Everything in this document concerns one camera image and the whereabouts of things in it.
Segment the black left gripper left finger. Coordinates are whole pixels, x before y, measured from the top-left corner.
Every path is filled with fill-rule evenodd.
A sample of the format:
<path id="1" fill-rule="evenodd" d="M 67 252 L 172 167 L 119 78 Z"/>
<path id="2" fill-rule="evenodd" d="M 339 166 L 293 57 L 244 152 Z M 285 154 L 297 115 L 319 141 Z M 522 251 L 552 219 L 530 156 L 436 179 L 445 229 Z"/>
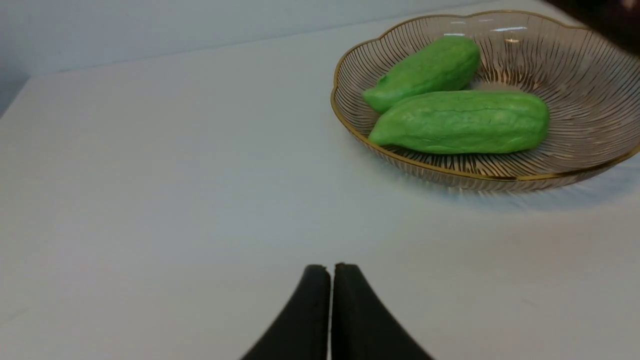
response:
<path id="1" fill-rule="evenodd" d="M 284 308 L 243 359 L 326 360 L 331 286 L 324 266 L 307 265 Z"/>

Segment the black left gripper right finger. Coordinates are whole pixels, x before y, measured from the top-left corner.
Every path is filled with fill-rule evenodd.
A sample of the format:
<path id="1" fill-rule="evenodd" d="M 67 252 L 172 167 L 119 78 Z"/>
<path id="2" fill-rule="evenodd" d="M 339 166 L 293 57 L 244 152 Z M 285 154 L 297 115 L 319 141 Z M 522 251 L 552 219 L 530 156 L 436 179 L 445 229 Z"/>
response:
<path id="1" fill-rule="evenodd" d="M 378 298 L 356 264 L 334 267 L 333 360 L 431 360 Z"/>

